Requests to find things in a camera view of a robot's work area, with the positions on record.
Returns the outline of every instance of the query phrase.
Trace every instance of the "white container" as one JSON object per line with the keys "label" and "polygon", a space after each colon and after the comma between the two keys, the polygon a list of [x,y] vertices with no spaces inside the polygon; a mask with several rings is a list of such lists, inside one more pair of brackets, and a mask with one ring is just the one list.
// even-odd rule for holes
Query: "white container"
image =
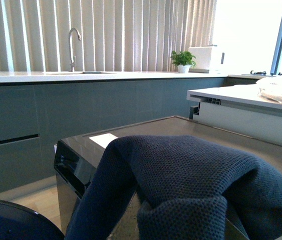
{"label": "white container", "polygon": [[189,72],[191,65],[178,65],[177,69],[179,70],[180,74],[187,74]]}
{"label": "white container", "polygon": [[189,52],[196,59],[196,67],[192,68],[192,72],[208,73],[219,72],[224,60],[224,53],[217,46],[198,46],[189,47]]}

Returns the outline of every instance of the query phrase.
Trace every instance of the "green plant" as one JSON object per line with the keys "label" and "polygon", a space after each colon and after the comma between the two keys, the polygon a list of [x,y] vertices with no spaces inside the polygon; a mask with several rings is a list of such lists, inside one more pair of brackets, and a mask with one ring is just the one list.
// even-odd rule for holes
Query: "green plant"
{"label": "green plant", "polygon": [[173,64],[176,66],[179,65],[191,65],[192,67],[196,66],[196,62],[193,61],[193,58],[196,58],[192,53],[189,51],[180,51],[179,54],[176,53],[176,51],[172,51],[172,56]]}

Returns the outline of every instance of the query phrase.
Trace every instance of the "white pot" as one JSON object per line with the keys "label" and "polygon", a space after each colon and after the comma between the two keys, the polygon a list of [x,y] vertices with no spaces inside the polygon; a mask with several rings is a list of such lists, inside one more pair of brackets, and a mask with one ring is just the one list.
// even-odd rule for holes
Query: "white pot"
{"label": "white pot", "polygon": [[187,74],[189,72],[191,65],[178,65],[177,68],[179,69],[180,74]]}

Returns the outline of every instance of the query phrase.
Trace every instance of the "plastic bag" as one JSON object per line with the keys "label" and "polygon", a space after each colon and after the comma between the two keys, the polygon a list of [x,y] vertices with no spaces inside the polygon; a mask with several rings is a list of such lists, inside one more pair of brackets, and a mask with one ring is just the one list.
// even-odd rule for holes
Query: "plastic bag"
{"label": "plastic bag", "polygon": [[275,100],[282,104],[282,75],[264,77],[256,82],[259,87],[259,96]]}

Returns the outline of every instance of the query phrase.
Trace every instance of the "faucet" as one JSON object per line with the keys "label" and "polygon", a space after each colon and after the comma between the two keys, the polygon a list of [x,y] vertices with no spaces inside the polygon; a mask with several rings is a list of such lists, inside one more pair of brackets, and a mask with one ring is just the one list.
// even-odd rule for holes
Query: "faucet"
{"label": "faucet", "polygon": [[72,48],[71,48],[71,37],[72,37],[72,32],[73,31],[76,31],[77,33],[77,37],[79,38],[79,41],[82,40],[81,38],[81,35],[79,33],[79,31],[74,27],[70,30],[70,33],[69,33],[69,47],[70,47],[70,65],[71,65],[71,71],[74,72],[75,71],[75,66],[76,66],[76,56],[72,56],[73,53],[72,53]]}

